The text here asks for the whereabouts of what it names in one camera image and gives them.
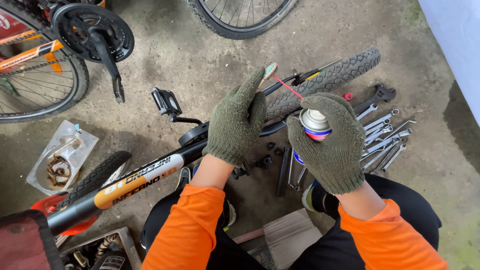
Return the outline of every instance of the work glove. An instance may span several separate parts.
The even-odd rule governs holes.
[[[264,73],[265,68],[257,68],[242,85],[230,90],[217,103],[210,117],[208,143],[203,155],[211,154],[241,167],[265,121],[265,95],[255,93]]]
[[[360,169],[365,130],[352,107],[343,98],[328,93],[303,98],[301,106],[323,114],[332,132],[316,142],[307,136],[300,120],[290,116],[288,139],[295,152],[327,192],[339,195],[354,191],[365,181]]]

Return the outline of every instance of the orange sleeve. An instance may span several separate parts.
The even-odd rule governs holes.
[[[186,185],[148,250],[142,270],[204,270],[215,248],[225,193]]]
[[[340,205],[340,227],[352,234],[368,270],[448,269],[435,249],[408,222],[400,217],[398,205],[388,199],[382,212],[361,221],[348,215]]]

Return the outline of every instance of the chainring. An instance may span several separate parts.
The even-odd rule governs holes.
[[[115,62],[133,51],[133,33],[115,13],[86,3],[68,4],[58,8],[52,18],[53,33],[72,54],[88,61],[102,63],[90,34],[100,33],[107,41]]]

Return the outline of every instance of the wd-40 can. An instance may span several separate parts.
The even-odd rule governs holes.
[[[317,110],[303,109],[300,112],[299,119],[308,137],[315,141],[323,141],[327,135],[332,133],[327,118]],[[293,156],[300,164],[303,164],[295,151],[293,151]]]

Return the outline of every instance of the wrench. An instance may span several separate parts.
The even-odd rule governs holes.
[[[297,186],[296,186],[293,190],[295,190],[295,191],[301,191],[300,181],[302,180],[302,178],[303,178],[306,170],[307,170],[307,166],[303,166],[303,169],[301,169],[299,178],[298,178],[298,180],[297,180]]]
[[[290,170],[288,171],[288,182],[287,184],[290,186],[290,189],[295,189],[295,187],[290,184],[290,178],[292,176],[292,163],[295,158],[293,157],[293,148],[292,148],[292,155],[290,156]]]
[[[378,154],[376,157],[374,157],[371,161],[369,161],[365,166],[362,167],[362,172],[364,172],[370,165],[372,165],[377,159],[379,159],[381,156],[383,156],[388,150],[392,149],[393,146],[397,145],[398,142],[394,142],[393,144],[390,144],[387,148],[385,148],[380,154]]]
[[[370,105],[374,104],[377,101],[385,100],[386,102],[389,102],[396,96],[396,90],[394,88],[385,89],[382,83],[375,85],[375,89],[377,91],[371,98],[353,107],[355,115],[358,115],[361,112],[365,111]]]
[[[370,134],[370,133],[376,133],[377,131],[381,130],[383,128],[383,126],[384,126],[384,123],[380,123],[380,124],[376,125],[375,127],[367,130],[365,132],[365,136],[368,136],[368,134]]]
[[[369,144],[371,144],[376,138],[378,138],[380,135],[387,133],[387,132],[392,132],[393,126],[391,124],[388,124],[386,127],[384,127],[382,130],[370,135],[366,140],[365,140],[365,147]]]
[[[389,122],[390,123],[390,118],[392,117],[392,115],[397,115],[400,111],[398,109],[393,109],[389,114],[387,114],[386,116],[376,120],[375,122],[371,123],[371,124],[368,124],[366,126],[363,127],[363,129],[365,130],[368,130],[370,129],[371,127],[377,125],[378,123],[381,123],[381,122],[385,122],[387,119],[389,119]]]
[[[375,170],[370,171],[369,174],[378,175],[380,173],[380,169],[385,166],[385,164],[391,159],[391,157],[395,154],[395,152],[400,148],[402,144],[396,144],[390,152],[388,152],[387,156],[378,164]]]
[[[365,115],[367,115],[369,112],[373,111],[373,110],[377,110],[378,109],[378,106],[374,106],[373,104],[370,105],[370,107],[368,107],[368,109],[364,112],[361,113],[361,115],[357,116],[357,120],[360,120],[362,119]]]
[[[406,121],[405,123],[401,124],[398,128],[396,128],[390,135],[388,135],[384,140],[390,138],[391,136],[393,136],[397,131],[399,131],[404,125],[406,125],[407,123],[412,123],[412,124],[415,124],[417,123],[416,120],[408,120]]]
[[[390,164],[392,164],[392,162],[395,160],[395,158],[398,157],[398,155],[400,154],[400,152],[403,151],[403,150],[405,150],[405,149],[407,149],[407,146],[406,146],[406,145],[404,145],[404,144],[400,145],[400,148],[399,148],[399,149],[397,150],[397,152],[393,155],[393,157],[390,159],[390,161],[389,161],[387,164],[385,164],[385,166],[382,168],[382,171],[383,171],[383,172],[386,172],[388,166],[390,166]]]
[[[411,128],[407,128],[406,130],[400,132],[400,133],[397,133],[395,135],[393,135],[391,138],[389,139],[386,139],[384,140],[383,142],[373,146],[373,147],[370,147],[369,149],[365,149],[362,151],[362,157],[372,153],[374,150],[377,150],[378,148],[382,147],[382,146],[385,146],[389,143],[393,143],[393,141],[398,141],[398,140],[402,140],[401,137],[403,136],[407,136],[409,134],[412,134],[412,129]]]

